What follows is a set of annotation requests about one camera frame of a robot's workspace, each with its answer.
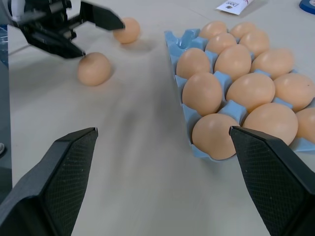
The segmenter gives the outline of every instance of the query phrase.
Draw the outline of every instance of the egg tray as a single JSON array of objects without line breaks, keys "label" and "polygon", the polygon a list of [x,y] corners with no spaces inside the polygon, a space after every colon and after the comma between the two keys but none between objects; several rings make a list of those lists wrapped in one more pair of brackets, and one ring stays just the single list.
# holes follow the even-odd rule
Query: egg tray
[{"label": "egg tray", "polygon": [[[185,118],[185,122],[186,122],[186,128],[187,128],[187,135],[189,138],[189,145],[191,146],[193,155],[195,157],[198,157],[201,159],[212,160],[215,162],[222,162],[222,161],[228,160],[229,158],[225,159],[225,160],[215,160],[212,157],[210,157],[208,154],[199,150],[192,143],[191,134],[192,134],[193,127],[198,122],[198,120],[201,119],[202,116],[199,115],[196,110],[193,110],[193,109],[189,108],[188,106],[186,106],[185,104],[183,104],[182,93],[183,93],[183,88],[187,82],[187,79],[181,78],[181,77],[176,75],[176,66],[177,66],[178,59],[182,55],[182,53],[185,52],[189,48],[199,48],[199,49],[203,50],[205,52],[205,54],[207,55],[207,57],[209,58],[209,61],[211,63],[210,73],[214,72],[214,65],[215,65],[216,60],[218,58],[218,54],[213,53],[213,52],[209,52],[207,50],[205,51],[206,45],[208,43],[208,39],[199,37],[199,33],[200,33],[200,29],[188,29],[185,31],[185,33],[183,34],[182,37],[176,37],[173,34],[173,32],[166,31],[165,32],[165,41],[166,41],[167,49],[168,49],[171,64],[172,64],[175,93],[178,94],[179,101],[180,101],[181,107],[183,109],[184,118]],[[256,73],[263,73],[263,74],[270,77],[270,74],[268,74],[264,71],[256,70],[255,72]],[[230,85],[232,84],[232,80],[231,80],[230,76],[226,75],[224,73],[221,73],[219,71],[216,71],[214,73],[214,76],[216,76],[216,78],[219,80],[219,82],[221,84],[222,92],[223,92],[222,102],[221,102],[220,110],[218,111],[218,113],[228,115],[228,116],[234,118],[240,125],[242,125],[245,118],[248,115],[246,108],[244,106],[234,102],[233,100],[227,101],[225,99],[227,90],[229,89]],[[284,102],[283,100],[281,100],[277,97],[275,97],[272,102],[284,104],[291,109],[293,107],[291,104]],[[307,108],[308,107],[315,107],[315,98],[307,106]],[[294,141],[291,143],[290,148],[293,151],[297,151],[297,152],[307,152],[307,153],[315,154],[315,144],[307,141],[304,138],[295,138]]]}]

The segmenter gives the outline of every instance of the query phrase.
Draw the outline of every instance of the egg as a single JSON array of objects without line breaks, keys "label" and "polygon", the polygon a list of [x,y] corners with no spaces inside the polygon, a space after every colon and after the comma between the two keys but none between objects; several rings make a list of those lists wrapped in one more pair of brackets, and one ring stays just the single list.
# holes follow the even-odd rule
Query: egg
[{"label": "egg", "polygon": [[263,52],[269,50],[269,36],[264,31],[255,29],[246,33],[240,40],[240,44],[246,46],[256,58]]},{"label": "egg", "polygon": [[243,75],[227,91],[226,99],[244,106],[250,113],[255,108],[269,103],[275,96],[275,84],[261,73]]},{"label": "egg", "polygon": [[178,59],[176,75],[189,79],[198,72],[210,72],[210,61],[203,50],[190,48]]},{"label": "egg", "polygon": [[231,126],[239,126],[232,117],[210,114],[202,117],[192,130],[193,144],[215,160],[224,160],[236,151],[229,135]]},{"label": "egg", "polygon": [[229,33],[236,38],[241,38],[246,33],[253,31],[255,29],[256,29],[255,24],[251,22],[242,22],[234,26]]},{"label": "egg", "polygon": [[298,120],[289,107],[267,103],[253,110],[245,119],[243,127],[272,135],[289,145],[297,133]]},{"label": "egg", "polygon": [[97,86],[109,79],[111,64],[102,53],[90,53],[78,65],[77,76],[87,86]]},{"label": "egg", "polygon": [[215,64],[215,71],[227,74],[235,81],[249,73],[251,64],[249,50],[244,45],[237,44],[221,52]]},{"label": "egg", "polygon": [[122,22],[125,24],[125,28],[114,30],[114,38],[122,44],[133,43],[140,35],[139,23],[131,17],[122,18]]},{"label": "egg", "polygon": [[276,97],[291,104],[298,112],[307,107],[315,96],[312,80],[301,74],[289,73],[275,79]]},{"label": "egg", "polygon": [[183,89],[183,103],[201,116],[217,112],[222,101],[218,79],[208,72],[194,74]]},{"label": "egg", "polygon": [[299,128],[297,137],[304,138],[315,144],[315,108],[306,108],[296,113]]},{"label": "egg", "polygon": [[199,37],[210,39],[216,36],[219,33],[227,32],[226,24],[222,21],[212,21],[206,24],[200,34]]},{"label": "egg", "polygon": [[206,46],[206,50],[219,55],[224,49],[236,44],[234,36],[225,32],[211,38]]},{"label": "egg", "polygon": [[289,73],[294,66],[294,56],[291,50],[278,48],[260,54],[252,63],[251,72],[256,69],[267,72],[271,79]]}]

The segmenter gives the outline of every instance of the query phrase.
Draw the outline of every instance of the robotic arm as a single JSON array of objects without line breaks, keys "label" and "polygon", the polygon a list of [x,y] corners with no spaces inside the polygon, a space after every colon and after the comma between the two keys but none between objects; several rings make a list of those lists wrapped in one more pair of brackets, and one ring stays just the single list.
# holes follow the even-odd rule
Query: robotic arm
[{"label": "robotic arm", "polygon": [[80,13],[69,18],[66,10],[71,7],[70,0],[0,0],[0,24],[19,28],[29,44],[65,59],[85,55],[71,42],[74,28],[84,22],[105,30],[125,27],[109,9],[82,1]]}]

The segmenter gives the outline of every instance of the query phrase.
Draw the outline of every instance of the blue egg tray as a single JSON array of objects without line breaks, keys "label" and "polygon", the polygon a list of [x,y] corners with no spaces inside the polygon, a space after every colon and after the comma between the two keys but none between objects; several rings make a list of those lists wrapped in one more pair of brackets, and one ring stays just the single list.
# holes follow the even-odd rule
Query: blue egg tray
[{"label": "blue egg tray", "polygon": [[[214,65],[215,65],[216,60],[218,58],[218,54],[213,53],[213,52],[209,52],[209,51],[205,51],[208,40],[205,38],[199,37],[199,33],[200,33],[200,29],[188,29],[185,31],[185,33],[183,34],[182,37],[176,37],[173,34],[173,32],[166,31],[165,32],[165,41],[166,41],[167,49],[168,49],[171,64],[172,64],[172,71],[173,71],[174,82],[175,82],[174,83],[175,84],[175,92],[179,96],[179,101],[180,101],[181,107],[183,109],[184,118],[186,121],[187,135],[189,138],[189,145],[191,146],[193,155],[195,157],[206,159],[206,160],[212,160],[215,162],[222,162],[222,161],[228,160],[229,158],[226,160],[215,160],[212,157],[210,157],[208,154],[199,150],[192,143],[191,134],[192,134],[193,127],[195,126],[197,121],[202,116],[199,115],[196,110],[193,110],[193,109],[189,108],[188,106],[186,106],[185,104],[183,104],[182,93],[183,93],[183,88],[185,86],[185,83],[187,82],[187,79],[181,78],[181,77],[176,75],[176,66],[177,66],[178,59],[182,55],[182,53],[185,52],[189,48],[199,48],[199,49],[203,50],[205,52],[205,54],[207,55],[207,57],[209,58],[210,63],[211,63],[210,73],[214,72]],[[264,71],[261,71],[261,70],[256,70],[255,72],[256,73],[263,73],[267,76],[270,76],[270,74],[268,74]],[[223,92],[222,102],[221,102],[220,110],[218,111],[218,113],[231,116],[240,125],[242,125],[245,118],[248,115],[246,108],[244,106],[232,101],[232,100],[227,101],[225,99],[227,90],[229,89],[230,85],[232,84],[232,80],[231,80],[230,76],[226,75],[224,73],[221,73],[219,71],[216,71],[214,73],[214,75],[219,80],[219,82],[221,84],[222,92]],[[291,109],[293,107],[291,104],[288,104],[279,98],[274,98],[274,100],[272,102],[284,104]],[[315,99],[313,99],[313,101],[310,103],[310,105],[308,107],[315,107]],[[311,143],[311,142],[309,142],[303,138],[296,138],[292,142],[290,147],[294,151],[301,151],[301,152],[307,152],[307,153],[315,154],[315,144],[313,144],[313,143]]]}]

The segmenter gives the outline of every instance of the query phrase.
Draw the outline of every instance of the tube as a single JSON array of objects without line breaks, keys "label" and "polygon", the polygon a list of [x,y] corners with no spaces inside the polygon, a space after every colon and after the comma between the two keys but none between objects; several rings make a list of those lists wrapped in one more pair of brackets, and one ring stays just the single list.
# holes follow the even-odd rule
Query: tube
[{"label": "tube", "polygon": [[252,1],[254,0],[228,0],[218,6],[217,9],[239,15]]}]

